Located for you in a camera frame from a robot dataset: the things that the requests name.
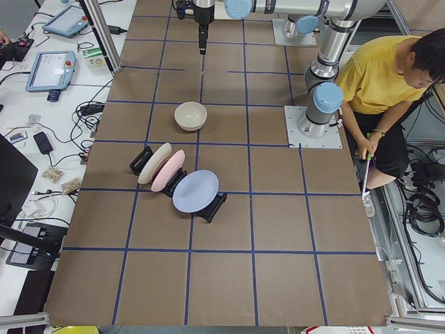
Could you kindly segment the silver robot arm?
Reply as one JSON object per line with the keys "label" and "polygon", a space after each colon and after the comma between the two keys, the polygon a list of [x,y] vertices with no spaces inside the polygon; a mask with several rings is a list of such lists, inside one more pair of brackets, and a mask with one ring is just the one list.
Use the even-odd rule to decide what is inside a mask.
{"label": "silver robot arm", "polygon": [[328,17],[330,23],[318,55],[305,72],[309,106],[298,118],[300,133],[320,138],[343,100],[341,89],[333,83],[339,61],[358,21],[377,13],[384,1],[224,1],[226,14],[242,20],[251,13],[314,15]]}

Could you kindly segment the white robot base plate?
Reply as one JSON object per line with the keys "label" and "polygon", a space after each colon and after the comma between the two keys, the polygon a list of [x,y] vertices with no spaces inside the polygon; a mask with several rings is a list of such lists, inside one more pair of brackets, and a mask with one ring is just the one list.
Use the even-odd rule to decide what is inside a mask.
{"label": "white robot base plate", "polygon": [[284,115],[290,148],[342,149],[339,127],[335,116],[324,125],[316,125],[306,118],[306,106],[285,106]]}

